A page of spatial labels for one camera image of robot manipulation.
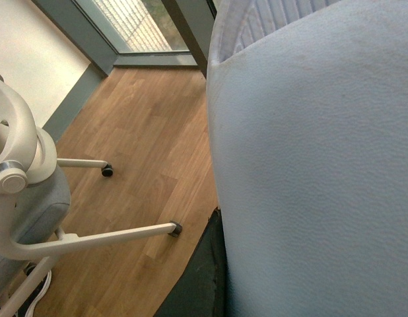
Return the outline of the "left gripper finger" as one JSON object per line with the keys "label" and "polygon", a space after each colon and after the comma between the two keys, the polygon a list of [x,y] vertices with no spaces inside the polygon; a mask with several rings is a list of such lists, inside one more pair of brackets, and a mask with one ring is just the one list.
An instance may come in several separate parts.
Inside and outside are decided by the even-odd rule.
{"label": "left gripper finger", "polygon": [[226,250],[221,209],[212,212],[184,270],[155,316],[224,316]]}

